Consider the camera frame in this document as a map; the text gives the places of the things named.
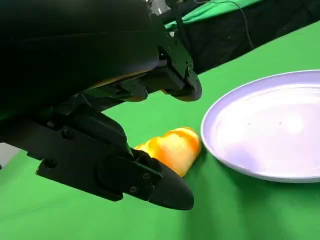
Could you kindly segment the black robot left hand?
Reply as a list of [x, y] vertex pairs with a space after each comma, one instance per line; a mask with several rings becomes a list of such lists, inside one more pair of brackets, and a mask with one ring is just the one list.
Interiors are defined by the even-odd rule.
[[162, 90], [202, 95], [191, 56], [144, 0], [1, 1], [0, 140], [40, 160], [39, 176], [114, 202], [192, 209], [186, 182], [103, 114]]

